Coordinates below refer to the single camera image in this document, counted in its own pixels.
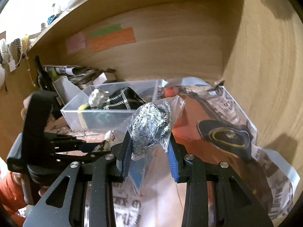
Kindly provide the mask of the person's hand orange sleeve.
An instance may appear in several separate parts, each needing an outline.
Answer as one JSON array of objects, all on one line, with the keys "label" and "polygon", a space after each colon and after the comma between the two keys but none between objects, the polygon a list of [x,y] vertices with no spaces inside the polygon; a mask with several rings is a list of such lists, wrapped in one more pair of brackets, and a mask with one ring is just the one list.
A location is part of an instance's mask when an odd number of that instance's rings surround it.
[{"label": "person's hand orange sleeve", "polygon": [[19,215],[18,210],[27,206],[24,201],[21,178],[20,173],[9,171],[1,179],[1,205],[17,226],[23,226],[25,221],[25,218]]}]

